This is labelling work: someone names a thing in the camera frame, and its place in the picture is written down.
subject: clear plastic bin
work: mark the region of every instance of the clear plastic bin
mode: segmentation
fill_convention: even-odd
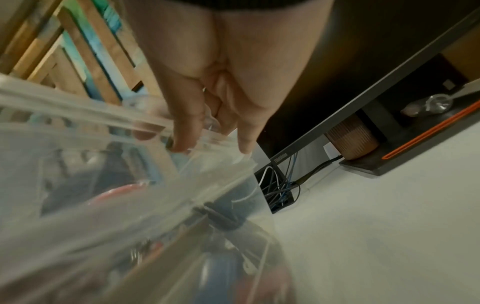
[[[290,303],[272,215],[235,140],[0,76],[0,302]],[[164,130],[137,141],[138,122]]]

